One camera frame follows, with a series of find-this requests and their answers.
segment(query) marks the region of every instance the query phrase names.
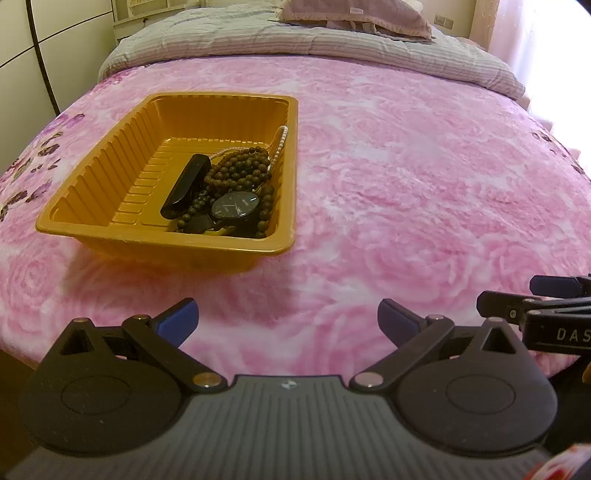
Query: bed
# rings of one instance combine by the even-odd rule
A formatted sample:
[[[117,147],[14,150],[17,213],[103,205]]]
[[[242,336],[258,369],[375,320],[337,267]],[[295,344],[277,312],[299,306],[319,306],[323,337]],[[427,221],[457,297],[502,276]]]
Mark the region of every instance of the bed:
[[[385,297],[479,325],[482,290],[527,293],[534,274],[588,273],[590,180],[514,101],[523,87],[502,62],[436,30],[429,44],[368,40],[241,8],[182,12],[124,40],[103,80],[1,177],[1,349],[35,365],[74,317],[117,325],[194,297],[200,326],[183,349],[221,374],[348,380],[395,348],[376,322]],[[265,41],[273,29],[283,42]],[[350,48],[331,50],[335,35]],[[298,99],[291,250],[221,275],[101,257],[35,231],[60,183],[134,105],[188,90]],[[547,375],[574,361],[532,355]]]

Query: shelf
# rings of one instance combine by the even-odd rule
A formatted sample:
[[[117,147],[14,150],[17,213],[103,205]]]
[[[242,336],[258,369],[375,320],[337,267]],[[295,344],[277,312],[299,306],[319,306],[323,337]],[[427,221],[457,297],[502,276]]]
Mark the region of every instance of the shelf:
[[[150,17],[152,15],[158,15],[158,14],[163,14],[166,12],[176,12],[176,11],[181,11],[184,10],[184,5],[181,5],[179,7],[169,7],[169,8],[161,8],[159,10],[153,10],[151,12],[147,12],[144,13],[142,15],[136,15],[135,17],[129,17],[129,18],[125,18],[124,20],[119,20],[118,22],[115,22],[114,25],[122,25],[122,24],[126,24],[128,22],[137,20],[138,18],[146,18],[146,17]]]

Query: orange plastic tray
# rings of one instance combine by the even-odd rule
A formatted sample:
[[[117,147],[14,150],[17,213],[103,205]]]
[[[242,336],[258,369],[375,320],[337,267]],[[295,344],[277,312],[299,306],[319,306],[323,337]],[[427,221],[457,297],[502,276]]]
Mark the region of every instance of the orange plastic tray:
[[[37,230],[141,261],[244,270],[292,245],[296,229],[297,100],[243,93],[156,93],[80,162],[37,218]],[[264,239],[176,233],[160,215],[195,153],[271,148],[289,128],[274,168],[275,204]]]

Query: curtain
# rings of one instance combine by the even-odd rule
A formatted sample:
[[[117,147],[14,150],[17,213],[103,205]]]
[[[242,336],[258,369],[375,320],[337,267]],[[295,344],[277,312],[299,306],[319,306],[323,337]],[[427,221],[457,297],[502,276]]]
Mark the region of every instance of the curtain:
[[[478,43],[485,50],[488,50],[491,43],[498,7],[499,0],[476,0],[470,40]]]
[[[526,87],[520,105],[591,174],[590,32],[577,0],[478,0],[470,38],[511,67]]]

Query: metal screw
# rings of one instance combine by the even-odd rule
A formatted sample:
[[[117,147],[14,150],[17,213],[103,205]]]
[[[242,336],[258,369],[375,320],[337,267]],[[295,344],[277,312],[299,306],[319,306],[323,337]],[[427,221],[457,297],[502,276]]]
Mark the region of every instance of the metal screw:
[[[193,377],[193,383],[203,388],[217,387],[222,383],[222,377],[215,372],[203,372]]]
[[[384,378],[375,372],[362,372],[355,375],[354,380],[355,383],[366,388],[379,387],[384,383]]]

